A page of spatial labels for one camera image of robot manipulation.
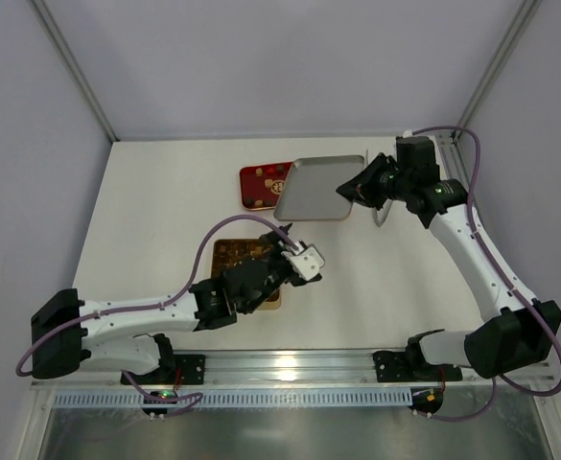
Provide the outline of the metal tongs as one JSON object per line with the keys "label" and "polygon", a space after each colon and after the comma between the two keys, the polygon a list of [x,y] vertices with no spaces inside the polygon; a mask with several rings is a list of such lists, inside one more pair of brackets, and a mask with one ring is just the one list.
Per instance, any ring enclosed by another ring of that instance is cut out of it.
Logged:
{"label": "metal tongs", "polygon": [[[370,154],[369,150],[367,149],[365,151],[365,165],[369,166],[373,162],[373,158],[374,155]],[[372,219],[376,227],[381,228],[385,224],[389,212],[391,210],[391,207],[392,207],[392,202],[387,201],[380,210],[376,210],[376,209],[371,210]]]}

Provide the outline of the silver tin lid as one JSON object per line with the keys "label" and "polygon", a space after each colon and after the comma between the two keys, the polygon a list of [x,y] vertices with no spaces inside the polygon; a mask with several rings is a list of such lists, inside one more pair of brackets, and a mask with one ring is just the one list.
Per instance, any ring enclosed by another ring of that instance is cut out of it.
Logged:
{"label": "silver tin lid", "polygon": [[361,155],[299,158],[292,163],[273,216],[278,221],[346,219],[352,204],[337,187],[363,169]]}

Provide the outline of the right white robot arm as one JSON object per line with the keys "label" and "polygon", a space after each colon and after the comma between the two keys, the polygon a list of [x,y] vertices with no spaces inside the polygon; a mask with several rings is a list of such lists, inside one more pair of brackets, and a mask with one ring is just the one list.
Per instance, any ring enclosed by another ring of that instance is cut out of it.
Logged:
{"label": "right white robot arm", "polygon": [[442,244],[471,290],[481,325],[473,331],[444,330],[409,339],[414,368],[456,365],[495,378],[544,361],[561,323],[553,301],[541,302],[504,262],[456,179],[444,179],[433,141],[399,137],[393,156],[379,153],[361,172],[337,187],[352,204],[380,210],[388,201],[405,203]]}

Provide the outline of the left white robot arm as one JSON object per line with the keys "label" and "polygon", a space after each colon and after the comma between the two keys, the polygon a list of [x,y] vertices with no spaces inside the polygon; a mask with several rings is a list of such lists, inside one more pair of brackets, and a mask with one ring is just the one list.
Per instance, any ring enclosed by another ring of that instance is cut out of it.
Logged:
{"label": "left white robot arm", "polygon": [[259,309],[285,284],[321,280],[325,261],[312,244],[292,241],[288,226],[271,224],[269,250],[218,276],[190,277],[176,293],[130,301],[82,300],[73,287],[57,292],[31,318],[31,348],[16,365],[20,377],[51,380],[78,370],[123,373],[123,381],[161,382],[175,372],[168,332],[214,331]]}

